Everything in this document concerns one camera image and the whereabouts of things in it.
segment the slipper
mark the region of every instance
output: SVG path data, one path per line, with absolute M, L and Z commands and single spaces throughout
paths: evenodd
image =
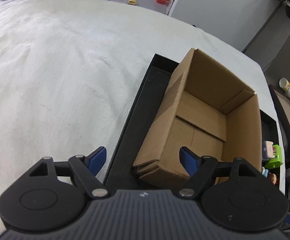
M 128 0 L 128 4 L 137 5 L 137 0 Z

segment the round black disc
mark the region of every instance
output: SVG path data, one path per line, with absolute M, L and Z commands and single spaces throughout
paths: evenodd
M 256 177 L 239 177 L 209 188 L 202 207 L 217 224 L 240 232 L 264 231 L 278 226 L 288 212 L 279 189 Z
M 6 226 L 26 232 L 52 231 L 73 222 L 85 208 L 83 192 L 44 176 L 17 181 L 0 197 Z

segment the ribbed gray plate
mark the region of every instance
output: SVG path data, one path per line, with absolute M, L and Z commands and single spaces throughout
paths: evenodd
M 180 240 L 287 239 L 278 229 L 259 234 L 228 231 L 210 222 L 192 200 L 170 190 L 118 190 L 95 200 L 68 227 L 42 235 L 6 231 L 0 240 Z

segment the table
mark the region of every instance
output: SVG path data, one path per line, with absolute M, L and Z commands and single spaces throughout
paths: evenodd
M 277 121 L 260 66 L 199 28 L 107 0 L 0 2 L 0 194 L 43 156 L 106 146 L 102 180 L 153 55 L 180 62 L 191 47 L 252 87 Z

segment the metal screw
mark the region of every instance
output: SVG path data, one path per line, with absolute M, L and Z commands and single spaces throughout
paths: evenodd
M 108 191 L 104 188 L 96 188 L 92 191 L 94 197 L 105 197 L 108 194 Z
M 191 197 L 192 195 L 195 194 L 195 191 L 191 188 L 182 188 L 180 191 L 179 191 L 179 194 L 182 196 L 182 197 Z

